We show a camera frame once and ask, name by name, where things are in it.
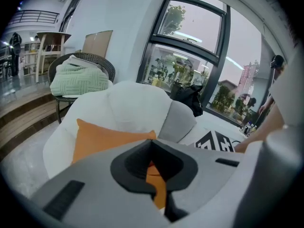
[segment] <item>black cap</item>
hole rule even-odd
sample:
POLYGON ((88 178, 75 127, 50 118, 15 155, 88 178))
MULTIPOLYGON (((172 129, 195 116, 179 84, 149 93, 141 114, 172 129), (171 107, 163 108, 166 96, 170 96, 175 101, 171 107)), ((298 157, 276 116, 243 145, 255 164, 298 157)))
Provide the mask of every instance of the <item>black cap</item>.
POLYGON ((283 63, 284 63, 284 58, 280 55, 275 55, 271 59, 270 67, 271 68, 281 67, 283 65, 283 63))

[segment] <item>person's arm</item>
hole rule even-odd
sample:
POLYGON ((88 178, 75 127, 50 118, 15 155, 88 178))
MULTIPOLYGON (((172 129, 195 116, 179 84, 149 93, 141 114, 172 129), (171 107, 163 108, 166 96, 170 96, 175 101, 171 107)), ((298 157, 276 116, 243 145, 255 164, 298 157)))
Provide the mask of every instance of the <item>person's arm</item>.
POLYGON ((265 110, 267 110, 271 104, 274 102, 274 99, 272 96, 269 96, 268 99, 266 100, 265 104, 260 107, 258 110, 259 115, 261 115, 265 110))
POLYGON ((284 121, 282 115, 279 111, 279 108, 275 104, 260 127, 254 133, 250 134, 247 139, 235 147, 236 152, 244 153, 250 143, 259 140, 264 141, 270 132, 281 129, 283 125, 284 121))

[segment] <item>black bag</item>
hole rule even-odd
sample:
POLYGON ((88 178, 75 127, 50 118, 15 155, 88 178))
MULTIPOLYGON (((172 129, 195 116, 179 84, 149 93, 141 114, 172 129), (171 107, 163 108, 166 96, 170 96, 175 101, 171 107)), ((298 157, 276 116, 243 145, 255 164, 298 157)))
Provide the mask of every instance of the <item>black bag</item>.
POLYGON ((176 81, 173 82, 172 88, 171 88, 171 94, 170 98, 173 100, 176 97, 176 94, 182 89, 180 80, 177 79, 176 81))
POLYGON ((195 117, 202 115, 203 108, 200 104, 199 92, 203 89, 203 86, 191 85, 189 87, 183 88, 179 85, 176 87, 178 88, 177 91, 174 91, 173 94, 171 94, 170 98, 187 105, 192 110, 195 117))

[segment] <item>glass window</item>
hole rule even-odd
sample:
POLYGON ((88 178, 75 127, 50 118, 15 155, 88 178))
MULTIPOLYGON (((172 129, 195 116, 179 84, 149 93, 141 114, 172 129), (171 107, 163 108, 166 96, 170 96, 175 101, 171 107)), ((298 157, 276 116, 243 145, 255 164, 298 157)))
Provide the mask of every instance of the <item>glass window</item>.
POLYGON ((199 6, 170 1, 159 34, 193 43, 214 52, 221 18, 199 6))
POLYGON ((173 82, 183 86, 206 85, 213 65, 206 60, 172 47, 154 44, 142 83, 171 91, 173 82))
POLYGON ((66 32, 68 25, 70 23, 70 20, 74 14, 74 11, 76 9, 76 7, 78 6, 80 0, 72 0, 70 5, 67 8, 67 11, 65 13, 64 18, 62 19, 60 28, 59 28, 59 32, 66 32))
POLYGON ((261 33, 231 9, 226 61, 207 107, 245 125, 255 123, 271 75, 274 55, 261 33))

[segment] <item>ceiling light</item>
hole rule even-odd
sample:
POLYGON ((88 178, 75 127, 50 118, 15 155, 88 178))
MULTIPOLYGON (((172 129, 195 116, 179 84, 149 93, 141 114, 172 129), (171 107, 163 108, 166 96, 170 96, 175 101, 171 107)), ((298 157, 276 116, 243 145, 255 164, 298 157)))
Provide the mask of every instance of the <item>ceiling light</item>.
POLYGON ((173 53, 173 55, 176 56, 176 57, 183 58, 183 59, 188 59, 187 57, 185 57, 183 55, 180 55, 180 54, 177 54, 177 53, 173 53))
POLYGON ((180 36, 184 36, 184 37, 189 38, 189 39, 193 39, 193 40, 195 40, 195 41, 197 41, 197 42, 202 42, 201 39, 198 39, 198 38, 196 38, 196 37, 194 37, 194 36, 190 36, 190 35, 187 35, 187 34, 178 32, 178 31, 175 31, 174 33, 177 34, 177 35, 180 35, 180 36))
POLYGON ((232 60, 230 57, 226 57, 226 59, 227 59, 228 61, 232 62, 232 63, 233 63, 235 66, 237 66, 238 68, 244 70, 244 68, 243 68, 240 64, 238 64, 237 62, 235 62, 234 60, 232 60))

